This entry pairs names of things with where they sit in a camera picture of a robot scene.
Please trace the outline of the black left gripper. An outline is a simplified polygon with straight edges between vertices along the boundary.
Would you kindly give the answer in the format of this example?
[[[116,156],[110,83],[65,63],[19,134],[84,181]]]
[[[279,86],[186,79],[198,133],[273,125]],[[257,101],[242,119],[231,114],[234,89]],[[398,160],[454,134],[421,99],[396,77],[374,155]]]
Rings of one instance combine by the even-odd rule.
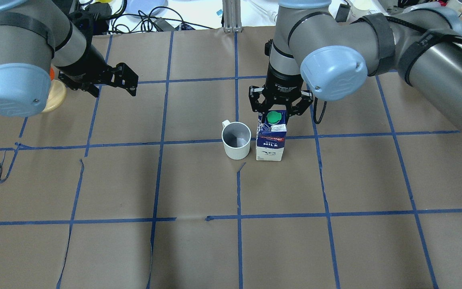
[[[82,90],[97,98],[97,86],[106,85],[124,89],[132,97],[136,96],[139,76],[125,63],[118,63],[116,67],[108,65],[92,44],[87,46],[79,60],[57,68],[63,74],[60,80],[71,90]]]

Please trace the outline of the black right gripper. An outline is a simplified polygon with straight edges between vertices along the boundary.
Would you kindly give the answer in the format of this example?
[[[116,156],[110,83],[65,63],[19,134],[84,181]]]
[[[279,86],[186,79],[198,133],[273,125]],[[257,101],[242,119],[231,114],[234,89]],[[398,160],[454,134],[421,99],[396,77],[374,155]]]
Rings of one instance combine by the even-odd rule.
[[[287,75],[268,68],[262,87],[249,87],[251,109],[262,116],[274,105],[285,106],[289,117],[301,116],[314,102],[312,92],[302,90],[301,74]]]

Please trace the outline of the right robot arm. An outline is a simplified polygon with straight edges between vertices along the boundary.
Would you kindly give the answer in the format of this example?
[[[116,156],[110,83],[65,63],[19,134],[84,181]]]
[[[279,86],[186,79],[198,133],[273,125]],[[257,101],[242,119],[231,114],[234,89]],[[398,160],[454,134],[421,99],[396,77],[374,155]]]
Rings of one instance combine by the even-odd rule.
[[[329,0],[281,0],[265,45],[265,84],[249,88],[251,109],[301,115],[315,100],[337,101],[367,77],[395,70],[462,133],[462,21],[447,7],[339,24]]]

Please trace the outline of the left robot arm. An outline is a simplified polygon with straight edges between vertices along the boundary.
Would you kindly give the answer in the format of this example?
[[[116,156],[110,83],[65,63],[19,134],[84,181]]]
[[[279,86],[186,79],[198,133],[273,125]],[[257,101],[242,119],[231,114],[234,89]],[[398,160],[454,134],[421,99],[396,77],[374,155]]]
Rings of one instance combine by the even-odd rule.
[[[51,0],[0,0],[0,115],[41,113],[51,86],[50,68],[71,90],[98,97],[98,85],[136,95],[138,75],[125,63],[112,67],[92,45],[99,17],[65,14]]]

